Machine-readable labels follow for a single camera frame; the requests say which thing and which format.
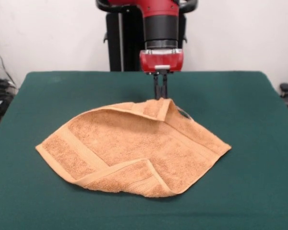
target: black cable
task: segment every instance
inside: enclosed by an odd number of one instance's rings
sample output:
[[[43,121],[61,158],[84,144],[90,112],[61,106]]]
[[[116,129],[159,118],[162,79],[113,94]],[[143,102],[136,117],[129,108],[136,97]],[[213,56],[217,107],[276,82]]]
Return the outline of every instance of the black cable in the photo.
[[[1,60],[2,68],[3,68],[4,72],[6,73],[6,75],[8,75],[9,79],[11,80],[11,82],[13,82],[13,84],[16,86],[15,81],[14,81],[13,78],[10,76],[10,74],[8,73],[8,71],[6,70],[5,65],[4,65],[3,58],[2,58],[1,56],[0,56],[0,60]]]

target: table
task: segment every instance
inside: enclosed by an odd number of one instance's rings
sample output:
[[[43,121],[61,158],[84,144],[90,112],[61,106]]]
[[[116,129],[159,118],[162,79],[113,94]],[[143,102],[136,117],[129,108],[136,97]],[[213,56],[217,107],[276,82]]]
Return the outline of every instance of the table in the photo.
[[[0,125],[0,230],[286,230],[288,109],[260,72],[182,72],[168,93],[232,150],[184,194],[84,190],[34,147],[86,110],[154,96],[143,73],[33,72]]]

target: orange towel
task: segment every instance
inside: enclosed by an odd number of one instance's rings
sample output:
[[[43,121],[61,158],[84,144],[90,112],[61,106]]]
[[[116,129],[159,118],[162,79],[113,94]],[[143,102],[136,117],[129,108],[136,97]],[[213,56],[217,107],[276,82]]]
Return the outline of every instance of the orange towel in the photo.
[[[69,183],[146,197],[185,192],[230,148],[171,99],[93,109],[36,147]]]

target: white wall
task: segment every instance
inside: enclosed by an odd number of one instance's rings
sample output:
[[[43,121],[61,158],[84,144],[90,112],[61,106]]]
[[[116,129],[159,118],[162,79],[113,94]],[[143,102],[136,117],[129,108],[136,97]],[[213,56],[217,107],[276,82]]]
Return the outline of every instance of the white wall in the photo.
[[[184,70],[261,70],[288,82],[288,0],[199,0]],[[30,71],[109,70],[95,0],[0,0],[0,53],[18,85]]]

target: green table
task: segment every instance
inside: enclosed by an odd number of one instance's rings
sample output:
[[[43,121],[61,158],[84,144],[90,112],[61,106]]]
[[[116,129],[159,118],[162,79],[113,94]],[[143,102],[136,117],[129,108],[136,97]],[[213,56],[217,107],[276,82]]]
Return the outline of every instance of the green table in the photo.
[[[143,73],[30,73],[0,125],[0,230],[288,230],[288,109],[259,72],[169,76],[169,96],[233,149],[186,193],[84,190],[34,147],[75,115],[153,95]]]

